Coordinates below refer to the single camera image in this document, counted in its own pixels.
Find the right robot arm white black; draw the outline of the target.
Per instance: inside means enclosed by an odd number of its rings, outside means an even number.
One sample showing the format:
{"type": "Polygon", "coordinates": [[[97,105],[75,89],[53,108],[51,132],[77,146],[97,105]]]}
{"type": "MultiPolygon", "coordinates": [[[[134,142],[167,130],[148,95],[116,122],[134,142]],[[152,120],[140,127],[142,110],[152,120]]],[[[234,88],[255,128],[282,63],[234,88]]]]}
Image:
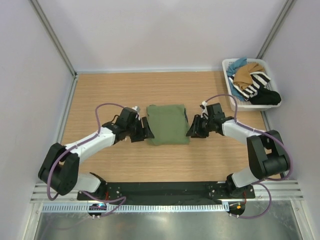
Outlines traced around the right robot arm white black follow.
{"type": "Polygon", "coordinates": [[[200,107],[202,113],[194,116],[187,137],[204,139],[215,132],[247,147],[248,167],[226,177],[225,192],[229,197],[241,198],[250,185],[290,170],[291,159],[278,131],[246,126],[226,116],[220,103],[208,105],[204,101],[200,107]]]}

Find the left aluminium corner post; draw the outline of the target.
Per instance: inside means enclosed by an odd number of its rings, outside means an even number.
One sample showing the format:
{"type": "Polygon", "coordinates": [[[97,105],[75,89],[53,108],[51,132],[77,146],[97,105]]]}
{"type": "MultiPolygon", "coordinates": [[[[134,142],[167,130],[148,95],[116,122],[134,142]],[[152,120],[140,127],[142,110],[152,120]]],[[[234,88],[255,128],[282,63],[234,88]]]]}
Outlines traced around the left aluminium corner post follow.
{"type": "Polygon", "coordinates": [[[43,25],[46,33],[48,34],[49,38],[51,39],[54,47],[56,48],[58,54],[60,55],[62,61],[66,65],[67,69],[71,73],[72,77],[75,78],[77,76],[77,72],[74,69],[70,59],[67,56],[67,53],[65,52],[60,40],[58,39],[49,19],[47,18],[43,8],[41,7],[38,0],[29,0],[28,1],[30,5],[32,6],[35,14],[39,18],[41,24],[43,25]]]}

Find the right aluminium corner post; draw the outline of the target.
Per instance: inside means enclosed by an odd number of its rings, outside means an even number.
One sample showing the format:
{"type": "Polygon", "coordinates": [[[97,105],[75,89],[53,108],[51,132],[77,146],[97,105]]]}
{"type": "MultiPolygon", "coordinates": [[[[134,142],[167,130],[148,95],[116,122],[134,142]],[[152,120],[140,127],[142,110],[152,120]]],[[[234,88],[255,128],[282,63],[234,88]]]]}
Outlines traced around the right aluminium corner post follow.
{"type": "Polygon", "coordinates": [[[284,2],[283,7],[281,8],[279,14],[277,15],[269,33],[266,36],[266,39],[264,40],[256,58],[257,59],[263,59],[263,57],[266,55],[268,49],[272,45],[273,41],[275,40],[277,34],[279,33],[282,25],[284,24],[286,18],[289,16],[291,10],[295,6],[297,0],[286,0],[284,2]]]}

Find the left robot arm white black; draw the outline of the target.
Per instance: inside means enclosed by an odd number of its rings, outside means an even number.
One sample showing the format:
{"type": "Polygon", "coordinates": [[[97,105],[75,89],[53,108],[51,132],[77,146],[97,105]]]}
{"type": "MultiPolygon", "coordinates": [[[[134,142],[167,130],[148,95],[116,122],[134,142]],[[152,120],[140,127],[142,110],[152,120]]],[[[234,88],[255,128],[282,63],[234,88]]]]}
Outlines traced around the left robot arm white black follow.
{"type": "Polygon", "coordinates": [[[104,124],[99,123],[94,133],[70,144],[54,143],[48,150],[38,171],[38,178],[58,195],[78,191],[82,197],[89,194],[95,200],[106,197],[107,183],[95,173],[82,174],[80,164],[99,151],[112,147],[125,138],[141,142],[152,139],[147,117],[140,117],[136,107],[124,107],[119,115],[104,124]]]}

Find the tan tank top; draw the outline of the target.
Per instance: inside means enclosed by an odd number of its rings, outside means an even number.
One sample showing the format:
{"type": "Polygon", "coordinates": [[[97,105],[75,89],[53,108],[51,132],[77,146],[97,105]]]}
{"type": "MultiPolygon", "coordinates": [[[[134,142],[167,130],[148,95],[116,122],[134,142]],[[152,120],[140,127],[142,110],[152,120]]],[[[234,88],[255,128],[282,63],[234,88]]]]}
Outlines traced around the tan tank top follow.
{"type": "Polygon", "coordinates": [[[233,84],[241,90],[244,90],[253,84],[251,73],[264,71],[265,68],[262,65],[255,62],[248,63],[236,71],[233,84]]]}

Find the aluminium corner post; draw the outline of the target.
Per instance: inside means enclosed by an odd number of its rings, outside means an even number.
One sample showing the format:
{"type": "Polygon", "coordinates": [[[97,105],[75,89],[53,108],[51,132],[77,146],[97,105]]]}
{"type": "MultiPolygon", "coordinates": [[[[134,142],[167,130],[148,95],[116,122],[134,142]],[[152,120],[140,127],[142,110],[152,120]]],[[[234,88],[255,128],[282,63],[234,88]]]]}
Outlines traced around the aluminium corner post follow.
{"type": "Polygon", "coordinates": [[[286,0],[284,2],[283,7],[281,8],[279,14],[277,15],[269,33],[266,36],[266,39],[264,40],[256,58],[257,59],[263,59],[263,57],[266,55],[268,49],[272,45],[273,41],[275,40],[277,34],[279,33],[282,25],[284,24],[286,18],[289,16],[291,10],[295,6],[297,0],[286,0]]]}
{"type": "Polygon", "coordinates": [[[77,76],[77,72],[74,69],[70,59],[67,56],[67,53],[65,52],[60,40],[58,39],[49,19],[47,18],[43,8],[41,7],[38,0],[29,0],[28,1],[30,5],[32,6],[35,14],[39,18],[41,24],[43,25],[46,33],[48,34],[49,38],[51,39],[54,47],[56,48],[58,54],[60,55],[62,61],[66,65],[67,69],[71,73],[72,77],[75,78],[77,76]]]}

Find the black white striped tank top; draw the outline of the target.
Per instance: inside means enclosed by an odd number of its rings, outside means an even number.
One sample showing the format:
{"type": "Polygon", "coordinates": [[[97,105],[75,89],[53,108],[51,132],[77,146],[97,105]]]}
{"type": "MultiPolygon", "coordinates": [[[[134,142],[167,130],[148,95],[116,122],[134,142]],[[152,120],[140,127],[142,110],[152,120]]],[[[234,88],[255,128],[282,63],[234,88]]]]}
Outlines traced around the black white striped tank top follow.
{"type": "Polygon", "coordinates": [[[265,88],[271,81],[271,78],[262,71],[253,72],[250,74],[250,76],[253,84],[244,90],[241,90],[239,87],[234,85],[235,74],[229,77],[229,80],[235,89],[240,93],[240,95],[245,99],[245,101],[248,101],[250,98],[254,97],[259,89],[265,88]]]}

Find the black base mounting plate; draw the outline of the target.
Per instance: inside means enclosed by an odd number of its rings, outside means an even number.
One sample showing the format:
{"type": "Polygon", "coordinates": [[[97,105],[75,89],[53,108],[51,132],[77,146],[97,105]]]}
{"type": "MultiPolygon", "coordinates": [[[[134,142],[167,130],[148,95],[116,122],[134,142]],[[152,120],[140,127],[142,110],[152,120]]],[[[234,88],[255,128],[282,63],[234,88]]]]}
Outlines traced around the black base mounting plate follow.
{"type": "Polygon", "coordinates": [[[125,205],[198,206],[219,204],[222,199],[254,199],[252,185],[239,189],[225,182],[109,182],[91,196],[98,200],[115,200],[125,196],[125,205]]]}

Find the green tank top blue trim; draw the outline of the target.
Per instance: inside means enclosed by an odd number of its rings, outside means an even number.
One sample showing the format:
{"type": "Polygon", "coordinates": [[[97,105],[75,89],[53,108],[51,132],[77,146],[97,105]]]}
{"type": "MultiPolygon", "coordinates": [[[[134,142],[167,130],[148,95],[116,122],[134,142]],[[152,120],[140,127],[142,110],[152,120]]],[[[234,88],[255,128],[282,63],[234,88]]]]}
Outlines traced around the green tank top blue trim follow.
{"type": "Polygon", "coordinates": [[[147,121],[154,138],[148,139],[152,146],[188,145],[186,136],[190,126],[183,104],[149,105],[146,107],[147,121]]]}

